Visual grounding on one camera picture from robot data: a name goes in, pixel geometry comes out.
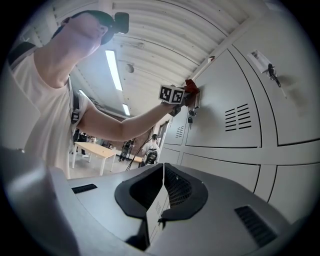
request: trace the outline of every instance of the cable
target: cable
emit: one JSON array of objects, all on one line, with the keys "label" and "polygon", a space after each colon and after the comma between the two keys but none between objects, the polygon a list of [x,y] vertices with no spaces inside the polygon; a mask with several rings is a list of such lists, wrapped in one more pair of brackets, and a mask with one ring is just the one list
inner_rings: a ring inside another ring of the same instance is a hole
[{"label": "cable", "polygon": [[[134,138],[133,139],[133,143],[131,144],[131,145],[134,145],[135,144],[135,141],[136,141],[136,138]],[[129,157],[130,157],[130,155],[131,155],[131,152],[132,152],[132,149],[133,149],[134,147],[133,146],[131,146],[131,148],[130,148],[130,152],[129,152]]]},{"label": "cable", "polygon": [[151,131],[152,131],[152,134],[153,134],[153,132],[154,132],[154,128],[153,128],[153,127],[152,127],[152,129],[149,131],[148,137],[146,138],[146,140],[144,141],[144,143],[142,144],[142,146],[138,149],[138,151],[137,151],[137,152],[135,153],[135,155],[133,156],[131,162],[129,163],[129,165],[128,165],[128,167],[125,169],[125,171],[129,171],[129,170],[130,170],[131,165],[132,165],[132,163],[134,162],[137,154],[140,152],[140,150],[143,148],[143,146],[144,146],[147,142],[149,142],[149,141],[152,140],[152,138],[149,139]]}]

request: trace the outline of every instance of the fluorescent light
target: fluorescent light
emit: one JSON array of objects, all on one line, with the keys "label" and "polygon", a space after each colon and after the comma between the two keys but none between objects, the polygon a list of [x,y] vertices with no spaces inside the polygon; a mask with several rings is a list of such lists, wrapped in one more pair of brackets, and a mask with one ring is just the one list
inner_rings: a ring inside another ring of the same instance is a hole
[{"label": "fluorescent light", "polygon": [[122,91],[122,86],[121,86],[121,82],[120,82],[120,78],[119,78],[115,52],[113,50],[106,50],[105,55],[106,55],[106,59],[108,61],[108,65],[109,65],[109,69],[111,72],[114,86],[117,90]]},{"label": "fluorescent light", "polygon": [[80,92],[83,96],[85,96],[85,97],[87,97],[87,98],[89,99],[89,97],[88,97],[82,90],[79,90],[79,92]]},{"label": "fluorescent light", "polygon": [[125,114],[126,114],[127,116],[130,116],[130,112],[129,112],[128,105],[122,104],[122,106],[123,106],[123,110],[124,110]]}]

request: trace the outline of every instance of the person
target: person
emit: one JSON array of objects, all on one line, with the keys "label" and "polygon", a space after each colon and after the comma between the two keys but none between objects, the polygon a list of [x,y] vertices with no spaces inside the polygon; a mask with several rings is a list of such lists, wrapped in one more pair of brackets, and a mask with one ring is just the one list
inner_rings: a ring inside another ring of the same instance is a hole
[{"label": "person", "polygon": [[135,143],[134,139],[130,139],[125,143],[123,143],[121,154],[119,156],[119,162],[121,162],[121,160],[124,161],[126,159],[129,151],[131,152],[132,148],[135,146],[134,143]]},{"label": "person", "polygon": [[159,156],[160,156],[160,148],[157,144],[158,135],[153,134],[151,137],[151,142],[144,144],[142,147],[142,162],[140,167],[145,166],[149,163],[149,159],[152,161],[152,164],[156,164],[158,162]]},{"label": "person", "polygon": [[[88,135],[85,132],[81,132],[79,134],[79,137],[77,139],[77,142],[87,142]],[[83,158],[88,158],[89,156],[86,154],[86,151],[84,149],[81,149],[81,154]]]},{"label": "person", "polygon": [[12,71],[20,88],[40,111],[24,150],[43,158],[48,166],[69,168],[74,126],[110,141],[128,141],[153,127],[173,110],[159,104],[144,114],[118,121],[79,93],[79,118],[72,125],[72,86],[69,74],[84,58],[110,40],[113,18],[102,11],[84,11],[64,19],[48,44],[25,57]]},{"label": "person", "polygon": [[90,139],[89,139],[89,142],[90,142],[91,144],[96,144],[96,143],[97,143],[97,138],[91,136]]}]

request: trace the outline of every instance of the wooden table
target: wooden table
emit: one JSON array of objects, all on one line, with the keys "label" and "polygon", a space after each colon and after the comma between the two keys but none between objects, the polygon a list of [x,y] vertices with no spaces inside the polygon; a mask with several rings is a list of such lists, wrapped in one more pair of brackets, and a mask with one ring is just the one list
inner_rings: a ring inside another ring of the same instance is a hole
[{"label": "wooden table", "polygon": [[133,161],[137,162],[137,163],[141,163],[142,162],[142,157],[136,156]]},{"label": "wooden table", "polygon": [[98,158],[102,158],[102,163],[101,163],[101,167],[100,167],[100,176],[102,176],[104,173],[106,159],[113,157],[112,165],[111,165],[111,171],[112,171],[112,167],[114,166],[114,162],[115,162],[115,158],[116,158],[116,151],[113,151],[113,150],[106,148],[104,146],[101,146],[98,144],[93,144],[90,142],[75,142],[74,143],[73,156],[72,156],[72,169],[75,168],[77,148],[83,149],[86,152],[90,153],[90,157],[88,160],[89,163],[91,161],[92,155],[96,155]]}]

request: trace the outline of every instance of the gray metal locker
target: gray metal locker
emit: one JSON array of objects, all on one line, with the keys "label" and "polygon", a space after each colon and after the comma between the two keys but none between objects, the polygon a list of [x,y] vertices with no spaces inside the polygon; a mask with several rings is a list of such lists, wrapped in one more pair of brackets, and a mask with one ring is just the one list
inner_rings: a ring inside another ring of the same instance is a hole
[{"label": "gray metal locker", "polygon": [[187,153],[183,154],[181,165],[233,180],[251,192],[255,190],[260,168],[260,165],[219,161]]},{"label": "gray metal locker", "polygon": [[[233,43],[257,73],[270,100],[279,145],[320,138],[320,62],[308,35],[289,13],[269,12]],[[287,96],[248,54],[258,50],[274,66]]]},{"label": "gray metal locker", "polygon": [[175,151],[175,150],[163,147],[159,157],[159,163],[169,163],[169,164],[177,165],[179,154],[180,154],[179,151]]},{"label": "gray metal locker", "polygon": [[269,203],[290,223],[308,215],[320,195],[320,163],[278,166]]},{"label": "gray metal locker", "polygon": [[201,91],[200,108],[188,130],[187,146],[261,146],[260,122],[253,94],[228,50],[210,64],[195,83]]},{"label": "gray metal locker", "polygon": [[183,106],[181,112],[176,115],[169,127],[166,130],[164,144],[181,145],[185,134],[185,127],[187,122],[188,108]]}]

